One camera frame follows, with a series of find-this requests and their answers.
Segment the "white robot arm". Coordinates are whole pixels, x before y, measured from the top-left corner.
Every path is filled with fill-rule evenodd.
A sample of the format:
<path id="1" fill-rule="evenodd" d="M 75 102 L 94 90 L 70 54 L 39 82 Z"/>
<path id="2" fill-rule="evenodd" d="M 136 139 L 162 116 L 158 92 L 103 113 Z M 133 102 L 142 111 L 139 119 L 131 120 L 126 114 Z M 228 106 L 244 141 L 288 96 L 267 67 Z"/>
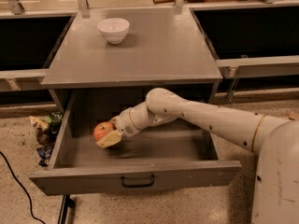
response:
<path id="1" fill-rule="evenodd" d="M 299 224 L 299 121 L 189 101 L 156 88 L 146 100 L 95 126 L 101 148 L 124 136 L 175 119 L 189 123 L 258 156 L 252 224 Z"/>

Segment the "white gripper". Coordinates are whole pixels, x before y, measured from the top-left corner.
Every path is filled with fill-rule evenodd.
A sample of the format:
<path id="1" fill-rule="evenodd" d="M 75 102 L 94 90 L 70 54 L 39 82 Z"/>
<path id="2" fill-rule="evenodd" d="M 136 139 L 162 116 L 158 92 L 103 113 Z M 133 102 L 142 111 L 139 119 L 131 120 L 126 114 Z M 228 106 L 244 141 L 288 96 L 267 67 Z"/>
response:
<path id="1" fill-rule="evenodd" d="M 117 131 L 111 131 L 96 144 L 100 148 L 107 148 L 118 144 L 123 136 L 133 136 L 148 127 L 155 127 L 175 120 L 175 117 L 162 116 L 152 113 L 143 102 L 122 111 L 110 121 L 115 124 Z"/>

